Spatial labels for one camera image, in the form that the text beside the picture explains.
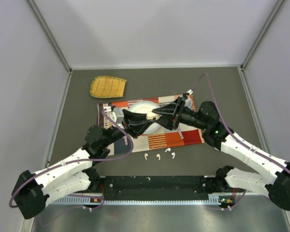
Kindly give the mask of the white earbud charging case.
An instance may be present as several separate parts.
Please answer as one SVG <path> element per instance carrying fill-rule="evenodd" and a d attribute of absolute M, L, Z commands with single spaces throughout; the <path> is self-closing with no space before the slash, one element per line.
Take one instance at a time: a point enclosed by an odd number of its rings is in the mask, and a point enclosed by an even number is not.
<path fill-rule="evenodd" d="M 156 114 L 152 111 L 148 112 L 146 114 L 146 119 L 147 120 L 158 120 L 160 118 L 160 114 Z"/>

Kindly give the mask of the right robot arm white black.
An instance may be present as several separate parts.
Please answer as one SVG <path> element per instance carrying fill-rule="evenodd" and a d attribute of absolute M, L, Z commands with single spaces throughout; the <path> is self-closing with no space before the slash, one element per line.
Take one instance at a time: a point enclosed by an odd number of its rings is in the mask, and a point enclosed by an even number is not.
<path fill-rule="evenodd" d="M 179 124 L 203 130 L 204 141 L 218 151 L 240 160 L 254 173 L 231 166 L 217 171 L 216 186 L 221 191 L 240 188 L 268 197 L 281 209 L 290 211 L 290 161 L 277 158 L 241 138 L 225 125 L 212 101 L 202 102 L 198 111 L 185 106 L 188 94 L 168 105 L 153 109 L 153 117 L 161 126 L 175 130 Z"/>

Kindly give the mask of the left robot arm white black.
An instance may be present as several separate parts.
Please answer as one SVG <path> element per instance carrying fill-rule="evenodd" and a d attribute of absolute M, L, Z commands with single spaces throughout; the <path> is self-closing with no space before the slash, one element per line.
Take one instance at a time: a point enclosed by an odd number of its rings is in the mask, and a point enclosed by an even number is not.
<path fill-rule="evenodd" d="M 86 143 L 72 155 L 42 170 L 26 170 L 19 175 L 9 201 L 11 208 L 18 208 L 24 219 L 31 219 L 62 197 L 83 190 L 96 191 L 100 180 L 93 166 L 109 160 L 108 146 L 126 137 L 134 148 L 132 140 L 160 119 L 153 111 L 140 114 L 120 108 L 112 110 L 110 116 L 105 110 L 102 114 L 111 127 L 91 126 Z"/>

